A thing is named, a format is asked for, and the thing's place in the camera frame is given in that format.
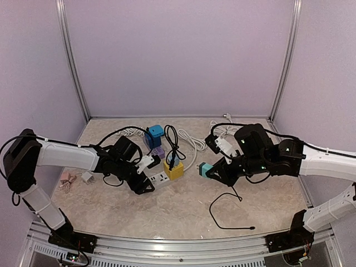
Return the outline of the yellow cube socket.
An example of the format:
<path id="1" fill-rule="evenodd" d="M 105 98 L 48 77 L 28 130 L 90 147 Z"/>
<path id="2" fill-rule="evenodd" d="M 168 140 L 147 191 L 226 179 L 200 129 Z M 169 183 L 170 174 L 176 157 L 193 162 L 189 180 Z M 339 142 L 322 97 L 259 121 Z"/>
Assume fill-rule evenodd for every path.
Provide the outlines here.
<path id="1" fill-rule="evenodd" d="M 182 162 L 179 162 L 177 166 L 174 166 L 171 170 L 166 161 L 164 161 L 164 172 L 169 178 L 170 181 L 174 181 L 184 175 L 184 165 Z"/>

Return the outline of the purple power strip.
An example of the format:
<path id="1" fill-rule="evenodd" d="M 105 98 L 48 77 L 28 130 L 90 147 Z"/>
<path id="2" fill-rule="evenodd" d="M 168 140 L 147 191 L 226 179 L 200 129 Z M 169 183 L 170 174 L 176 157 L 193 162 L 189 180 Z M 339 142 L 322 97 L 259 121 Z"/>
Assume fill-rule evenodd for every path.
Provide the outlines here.
<path id="1" fill-rule="evenodd" d="M 128 128 L 128 129 L 125 129 L 123 131 L 120 131 L 118 133 L 116 133 L 116 135 L 124 135 L 124 136 L 140 136 L 142 137 L 142 140 L 144 142 L 144 134 L 145 132 L 142 132 L 136 128 Z M 162 148 L 162 144 L 161 146 L 157 147 L 157 148 L 154 148 L 154 149 L 149 149 L 151 150 L 151 155 L 158 155 L 161 159 L 164 159 L 165 158 L 165 151 L 164 149 Z"/>

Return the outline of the teal power strip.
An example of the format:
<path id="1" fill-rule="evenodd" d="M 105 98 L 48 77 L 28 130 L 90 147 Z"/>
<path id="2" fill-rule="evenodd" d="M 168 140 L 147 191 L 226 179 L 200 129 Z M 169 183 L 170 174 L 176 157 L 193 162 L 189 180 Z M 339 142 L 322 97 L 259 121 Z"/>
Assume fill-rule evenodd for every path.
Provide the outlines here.
<path id="1" fill-rule="evenodd" d="M 211 130 L 214 130 L 214 135 L 216 136 L 233 136 L 235 132 L 241 128 L 241 125 L 234 123 L 231 114 L 228 112 L 223 114 L 223 118 L 226 119 L 229 124 L 220 125 L 219 122 L 211 120 L 209 125 L 209 133 L 211 133 Z"/>

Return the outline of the blue cube socket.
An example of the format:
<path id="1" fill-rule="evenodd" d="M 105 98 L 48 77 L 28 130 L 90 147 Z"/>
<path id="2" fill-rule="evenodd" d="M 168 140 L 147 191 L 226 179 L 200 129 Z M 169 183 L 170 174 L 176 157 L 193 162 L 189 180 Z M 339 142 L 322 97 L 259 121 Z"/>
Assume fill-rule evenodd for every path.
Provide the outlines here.
<path id="1" fill-rule="evenodd" d="M 154 149 L 161 146 L 161 136 L 164 134 L 163 131 L 150 132 L 150 134 L 144 134 L 144 142 L 148 149 Z"/>

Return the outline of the light blue charger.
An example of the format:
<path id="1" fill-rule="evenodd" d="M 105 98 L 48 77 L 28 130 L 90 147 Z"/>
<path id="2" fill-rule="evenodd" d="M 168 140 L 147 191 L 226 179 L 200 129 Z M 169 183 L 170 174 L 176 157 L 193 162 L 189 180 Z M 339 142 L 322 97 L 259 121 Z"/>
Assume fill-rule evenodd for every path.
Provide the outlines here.
<path id="1" fill-rule="evenodd" d="M 154 137 L 158 138 L 165 134 L 164 129 L 160 125 L 153 125 L 148 128 L 148 132 Z"/>

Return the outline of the pink charger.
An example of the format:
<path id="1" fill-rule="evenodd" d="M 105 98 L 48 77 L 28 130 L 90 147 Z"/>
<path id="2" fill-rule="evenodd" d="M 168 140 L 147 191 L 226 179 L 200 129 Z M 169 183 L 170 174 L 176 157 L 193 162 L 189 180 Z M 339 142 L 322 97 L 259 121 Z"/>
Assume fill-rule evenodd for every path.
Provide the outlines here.
<path id="1" fill-rule="evenodd" d="M 60 178 L 59 188 L 65 193 L 69 193 L 72 187 L 72 184 L 76 181 L 76 179 L 81 175 L 80 172 L 76 174 L 71 174 L 69 172 L 64 172 Z"/>

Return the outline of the white power strip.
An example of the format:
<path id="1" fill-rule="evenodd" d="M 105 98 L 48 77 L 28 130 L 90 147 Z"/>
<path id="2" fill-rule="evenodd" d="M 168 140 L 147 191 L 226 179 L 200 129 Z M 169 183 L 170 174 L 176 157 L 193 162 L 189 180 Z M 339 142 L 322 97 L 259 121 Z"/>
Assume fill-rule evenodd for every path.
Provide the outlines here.
<path id="1" fill-rule="evenodd" d="M 151 180 L 152 184 L 154 185 L 154 187 L 156 189 L 166 186 L 173 182 L 173 181 L 169 180 L 169 178 L 167 177 L 167 175 L 164 172 L 164 161 L 166 161 L 166 158 L 169 154 L 172 154 L 173 157 L 178 156 L 178 158 L 180 159 L 180 162 L 182 162 L 182 163 L 183 163 L 183 161 L 186 160 L 186 155 L 179 148 L 180 140 L 187 142 L 192 147 L 192 150 L 193 150 L 193 156 L 192 156 L 190 163 L 188 163 L 187 166 L 185 166 L 183 163 L 184 174 L 187 170 L 189 170 L 193 167 L 194 163 L 197 160 L 198 153 L 204 152 L 207 149 L 207 145 L 204 143 L 204 141 L 202 139 L 198 139 L 198 138 L 195 138 L 195 137 L 189 135 L 188 132 L 183 129 L 177 130 L 176 128 L 174 128 L 171 125 L 167 125 L 165 127 L 165 137 L 166 137 L 166 140 L 168 141 L 171 149 L 168 153 L 165 154 L 165 158 L 162 159 L 163 171 L 149 177 L 149 179 Z M 171 162 L 169 169 L 171 170 L 172 168 L 173 168 L 173 166 L 172 166 L 172 162 Z"/>

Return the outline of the pale blue round charger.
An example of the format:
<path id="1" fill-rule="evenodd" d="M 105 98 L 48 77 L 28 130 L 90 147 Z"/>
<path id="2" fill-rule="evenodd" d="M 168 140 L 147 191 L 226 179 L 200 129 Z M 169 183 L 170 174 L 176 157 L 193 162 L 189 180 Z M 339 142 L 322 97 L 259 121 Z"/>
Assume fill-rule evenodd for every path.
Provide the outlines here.
<path id="1" fill-rule="evenodd" d="M 170 166 L 171 162 L 172 166 L 176 167 L 180 163 L 180 159 L 178 158 L 178 156 L 173 157 L 172 154 L 169 154 L 166 158 L 166 163 L 168 166 Z"/>

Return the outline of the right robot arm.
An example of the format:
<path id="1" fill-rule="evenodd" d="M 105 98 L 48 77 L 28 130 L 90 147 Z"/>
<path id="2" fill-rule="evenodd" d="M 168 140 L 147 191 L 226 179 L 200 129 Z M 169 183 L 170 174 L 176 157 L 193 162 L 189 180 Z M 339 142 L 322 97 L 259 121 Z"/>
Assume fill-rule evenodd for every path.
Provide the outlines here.
<path id="1" fill-rule="evenodd" d="M 274 144 L 269 137 L 272 131 L 259 123 L 239 123 L 237 126 L 234 138 L 240 147 L 238 150 L 210 130 L 205 143 L 223 157 L 206 172 L 207 177 L 229 187 L 240 177 L 249 180 L 262 173 L 268 176 L 325 176 L 352 183 L 339 195 L 302 211 L 301 225 L 295 225 L 284 235 L 288 246 L 298 246 L 306 238 L 306 230 L 315 232 L 355 212 L 355 153 L 317 147 L 289 135 L 282 135 L 282 141 Z"/>

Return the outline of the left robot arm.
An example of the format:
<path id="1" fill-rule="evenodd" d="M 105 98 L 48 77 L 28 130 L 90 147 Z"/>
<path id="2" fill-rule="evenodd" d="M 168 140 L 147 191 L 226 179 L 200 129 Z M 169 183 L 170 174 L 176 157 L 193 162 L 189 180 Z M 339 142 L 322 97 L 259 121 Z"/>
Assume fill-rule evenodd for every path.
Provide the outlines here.
<path id="1" fill-rule="evenodd" d="M 160 163 L 158 156 L 144 155 L 138 145 L 121 136 L 113 145 L 81 146 L 47 139 L 25 129 L 1 147 L 3 165 L 1 175 L 9 189 L 47 225 L 65 247 L 73 247 L 78 236 L 66 215 L 55 206 L 38 185 L 34 173 L 40 166 L 59 166 L 116 176 L 128 184 L 136 194 L 154 191 L 145 175 Z"/>

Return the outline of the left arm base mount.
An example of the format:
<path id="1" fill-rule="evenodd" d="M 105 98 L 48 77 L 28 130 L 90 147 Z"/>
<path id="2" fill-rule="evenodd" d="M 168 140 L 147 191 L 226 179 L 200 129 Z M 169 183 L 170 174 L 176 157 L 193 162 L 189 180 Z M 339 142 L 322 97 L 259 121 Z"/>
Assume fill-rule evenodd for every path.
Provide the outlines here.
<path id="1" fill-rule="evenodd" d="M 96 247 L 97 239 L 98 237 L 94 235 L 78 232 L 73 232 L 67 237 L 59 237 L 52 233 L 48 238 L 48 242 L 63 248 L 92 254 Z"/>

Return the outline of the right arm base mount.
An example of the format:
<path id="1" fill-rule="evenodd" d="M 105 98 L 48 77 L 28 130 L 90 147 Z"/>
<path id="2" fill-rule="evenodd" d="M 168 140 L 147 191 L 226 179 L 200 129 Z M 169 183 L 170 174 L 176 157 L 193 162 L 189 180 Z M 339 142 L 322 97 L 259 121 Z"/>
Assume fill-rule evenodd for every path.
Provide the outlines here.
<path id="1" fill-rule="evenodd" d="M 270 234 L 265 237 L 266 245 L 270 253 L 288 250 L 312 244 L 314 242 L 314 234 L 308 231 L 291 233 L 290 231 Z"/>

